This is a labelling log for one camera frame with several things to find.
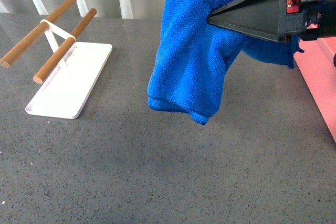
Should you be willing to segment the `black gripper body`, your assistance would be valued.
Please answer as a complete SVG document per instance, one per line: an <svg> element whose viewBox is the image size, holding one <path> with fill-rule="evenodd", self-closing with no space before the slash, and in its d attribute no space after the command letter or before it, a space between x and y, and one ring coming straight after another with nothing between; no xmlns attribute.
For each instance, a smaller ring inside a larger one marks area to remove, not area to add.
<svg viewBox="0 0 336 224"><path fill-rule="evenodd" d="M279 0L279 39L335 37L335 0Z"/></svg>

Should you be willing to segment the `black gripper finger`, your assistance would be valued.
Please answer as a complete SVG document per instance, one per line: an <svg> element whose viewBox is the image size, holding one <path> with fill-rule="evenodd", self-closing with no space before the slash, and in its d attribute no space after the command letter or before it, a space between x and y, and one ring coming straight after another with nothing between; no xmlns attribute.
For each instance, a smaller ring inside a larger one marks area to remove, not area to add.
<svg viewBox="0 0 336 224"><path fill-rule="evenodd" d="M287 0L234 0L212 11L206 21L221 28L275 42L288 42Z"/></svg>

